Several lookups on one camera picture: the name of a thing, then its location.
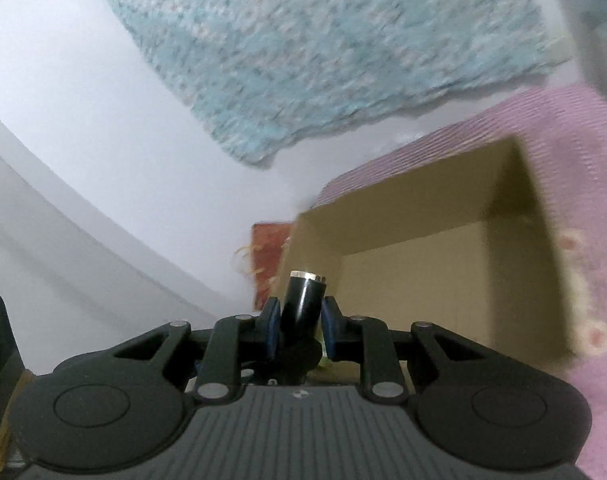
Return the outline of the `black lipstick tube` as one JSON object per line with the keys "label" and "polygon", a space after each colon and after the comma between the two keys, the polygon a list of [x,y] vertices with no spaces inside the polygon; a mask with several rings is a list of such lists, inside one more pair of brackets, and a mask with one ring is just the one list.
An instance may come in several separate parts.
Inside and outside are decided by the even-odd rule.
{"label": "black lipstick tube", "polygon": [[301,384],[323,356],[317,340],[326,283],[323,276],[291,271],[279,319],[278,367],[286,385]]}

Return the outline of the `red gift bag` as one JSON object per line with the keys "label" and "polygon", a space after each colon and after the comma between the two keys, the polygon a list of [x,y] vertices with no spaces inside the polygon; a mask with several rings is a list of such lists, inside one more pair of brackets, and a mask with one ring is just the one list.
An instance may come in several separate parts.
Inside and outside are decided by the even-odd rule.
{"label": "red gift bag", "polygon": [[261,311],[271,296],[291,229],[291,222],[255,223],[250,231],[249,244],[234,252],[234,269],[253,284],[253,311]]}

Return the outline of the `brown cardboard box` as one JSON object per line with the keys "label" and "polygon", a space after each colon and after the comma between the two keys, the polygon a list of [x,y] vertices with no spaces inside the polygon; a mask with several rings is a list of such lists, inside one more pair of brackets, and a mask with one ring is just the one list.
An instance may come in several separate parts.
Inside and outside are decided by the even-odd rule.
{"label": "brown cardboard box", "polygon": [[394,330],[435,323],[555,375],[573,357],[550,221],[512,136],[300,214],[277,295],[294,271]]}

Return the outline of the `floral teal cloth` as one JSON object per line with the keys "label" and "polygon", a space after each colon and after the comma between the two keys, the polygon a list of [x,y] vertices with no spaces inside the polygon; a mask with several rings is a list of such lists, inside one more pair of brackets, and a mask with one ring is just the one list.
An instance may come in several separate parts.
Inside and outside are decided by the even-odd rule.
{"label": "floral teal cloth", "polygon": [[252,166],[559,63],[538,0],[106,1],[166,88]]}

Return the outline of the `purple checkered tablecloth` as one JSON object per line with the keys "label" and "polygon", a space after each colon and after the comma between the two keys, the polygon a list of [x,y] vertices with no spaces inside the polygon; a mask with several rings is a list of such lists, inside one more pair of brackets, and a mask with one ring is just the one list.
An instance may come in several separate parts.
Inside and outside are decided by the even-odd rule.
{"label": "purple checkered tablecloth", "polygon": [[[526,145],[561,244],[583,276],[582,296],[607,324],[607,101],[587,84],[529,90],[429,133],[332,180],[317,203],[504,136]],[[579,466],[592,479],[607,479],[607,352],[577,364],[570,381],[593,415]]]}

